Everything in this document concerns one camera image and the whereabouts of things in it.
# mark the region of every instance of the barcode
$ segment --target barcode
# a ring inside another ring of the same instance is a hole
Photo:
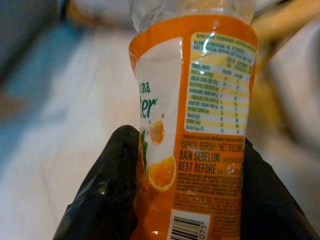
[[[168,240],[206,240],[210,216],[172,210]]]
[[[203,221],[194,221],[182,217],[175,216],[173,218],[171,240],[198,240],[200,234],[200,226],[205,223]]]

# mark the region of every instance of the plastic bottle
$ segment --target plastic bottle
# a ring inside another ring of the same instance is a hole
[[[131,0],[140,91],[131,240],[240,240],[253,0]]]

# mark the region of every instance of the blurry background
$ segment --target blurry background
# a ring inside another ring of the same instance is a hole
[[[247,137],[320,233],[320,1],[256,2]],[[113,130],[139,127],[135,35],[127,0],[0,2],[0,239],[51,239]]]

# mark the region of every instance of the orange label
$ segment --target orange label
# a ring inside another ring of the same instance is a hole
[[[190,15],[130,44],[140,89],[132,240],[239,240],[257,39],[242,21]]]

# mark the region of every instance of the white label section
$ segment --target white label section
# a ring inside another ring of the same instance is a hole
[[[151,48],[135,66],[140,84],[140,132],[145,131],[148,166],[174,155],[181,65],[182,39],[174,38]],[[159,121],[164,128],[160,143],[153,142],[150,131]]]
[[[171,211],[167,240],[206,240],[210,215],[187,211]]]

